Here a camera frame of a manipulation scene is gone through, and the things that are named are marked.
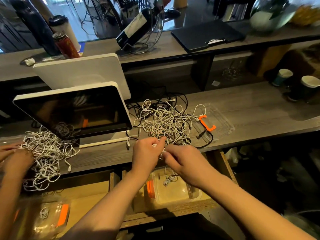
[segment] cup lid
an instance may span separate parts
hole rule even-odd
[[[288,69],[281,69],[281,70],[279,70],[279,74],[282,77],[288,78],[288,77],[293,76],[294,73]]]
[[[308,88],[317,88],[320,86],[320,80],[314,76],[303,76],[301,83]]]

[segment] wine bottle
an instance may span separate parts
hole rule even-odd
[[[165,7],[171,0],[162,0],[163,7]],[[139,39],[141,39],[150,29],[151,24],[156,24],[156,17],[161,12],[162,7],[157,3],[154,8],[144,8],[142,11],[130,22],[130,24],[118,35],[116,38],[121,49],[127,50],[129,45],[134,46]]]

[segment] open drawer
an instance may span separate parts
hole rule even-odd
[[[234,183],[238,184],[223,152],[210,151],[206,152],[204,156],[220,173],[228,176]],[[124,177],[125,174],[126,171],[122,171],[122,177]],[[115,173],[111,173],[109,190],[112,190],[119,181],[120,176]],[[211,199],[204,192],[202,192],[202,195],[199,199],[192,202],[176,203],[165,206],[165,208],[164,206],[158,207],[157,205],[150,203],[147,195],[145,197],[142,196],[143,192],[146,192],[146,187],[147,186],[145,185],[132,201],[132,205],[127,211],[127,215],[125,216],[121,228],[154,222],[156,220],[174,216],[192,214],[209,208],[218,207],[218,203]]]

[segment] red can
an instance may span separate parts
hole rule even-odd
[[[54,33],[52,35],[55,44],[58,46],[61,53],[68,59],[79,58],[80,55],[77,52],[75,46],[71,42],[70,38],[66,34]]]

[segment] glass jar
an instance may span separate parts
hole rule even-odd
[[[298,26],[308,26],[320,20],[320,0],[295,0],[299,8],[291,22]]]
[[[257,31],[272,32],[289,22],[297,9],[294,0],[256,0],[250,24]]]

